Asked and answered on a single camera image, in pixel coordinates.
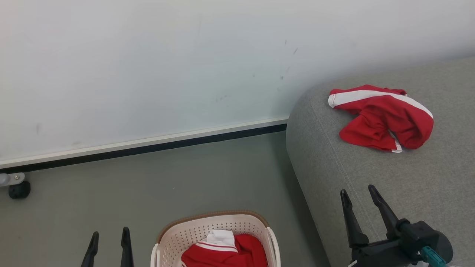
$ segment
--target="baseboard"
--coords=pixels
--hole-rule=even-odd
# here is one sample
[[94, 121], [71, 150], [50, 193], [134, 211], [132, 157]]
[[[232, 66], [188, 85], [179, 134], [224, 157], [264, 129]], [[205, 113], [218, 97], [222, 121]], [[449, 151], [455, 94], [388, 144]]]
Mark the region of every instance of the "baseboard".
[[288, 117], [0, 161], [0, 173], [31, 172], [201, 143], [283, 131]]

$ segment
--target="brown basket rim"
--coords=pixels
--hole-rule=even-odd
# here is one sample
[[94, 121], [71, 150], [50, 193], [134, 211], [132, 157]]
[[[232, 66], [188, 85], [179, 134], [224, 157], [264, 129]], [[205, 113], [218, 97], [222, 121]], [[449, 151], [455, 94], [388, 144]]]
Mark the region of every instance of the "brown basket rim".
[[209, 213], [204, 213], [200, 215], [195, 215], [195, 216], [190, 216], [190, 217], [185, 217], [176, 221], [173, 221], [169, 223], [163, 230], [160, 232], [160, 235], [157, 238], [157, 244], [160, 244], [161, 239], [163, 238], [163, 235], [173, 226], [184, 223], [187, 221], [192, 221], [196, 219], [203, 219], [203, 218], [208, 218], [208, 217], [215, 217], [215, 216], [223, 216], [223, 215], [251, 215], [259, 219], [264, 226], [267, 228], [269, 227], [269, 224], [267, 223], [266, 219], [262, 217], [259, 213], [250, 211], [250, 210], [227, 210], [227, 211], [216, 211], [216, 212], [209, 212]]

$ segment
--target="black wheel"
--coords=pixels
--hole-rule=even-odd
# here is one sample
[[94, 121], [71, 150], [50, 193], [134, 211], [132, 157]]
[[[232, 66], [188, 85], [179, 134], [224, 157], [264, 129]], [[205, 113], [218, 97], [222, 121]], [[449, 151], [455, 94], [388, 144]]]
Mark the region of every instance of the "black wheel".
[[19, 184], [10, 185], [10, 188], [8, 188], [8, 195], [13, 200], [24, 199], [29, 195], [30, 190], [30, 183], [23, 181]]

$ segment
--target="white plastic basket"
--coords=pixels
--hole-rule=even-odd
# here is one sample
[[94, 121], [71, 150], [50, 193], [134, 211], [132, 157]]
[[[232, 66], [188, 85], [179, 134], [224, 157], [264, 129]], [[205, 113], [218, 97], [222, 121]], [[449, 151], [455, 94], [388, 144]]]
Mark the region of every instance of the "white plastic basket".
[[184, 218], [163, 229], [153, 247], [150, 267], [176, 267], [181, 253], [203, 240], [211, 230], [250, 234], [261, 241], [268, 267], [280, 267], [276, 236], [266, 220], [251, 211], [224, 211]]

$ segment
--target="gray floor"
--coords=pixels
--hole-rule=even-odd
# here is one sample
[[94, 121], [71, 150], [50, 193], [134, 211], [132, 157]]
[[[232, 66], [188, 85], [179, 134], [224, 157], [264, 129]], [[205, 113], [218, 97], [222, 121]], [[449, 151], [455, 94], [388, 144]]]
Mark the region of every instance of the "gray floor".
[[285, 132], [31, 172], [32, 192], [0, 188], [0, 265], [79, 266], [99, 231], [98, 267], [120, 265], [122, 228], [135, 266], [160, 230], [219, 210], [253, 210], [274, 230], [283, 267], [328, 267], [285, 150]]

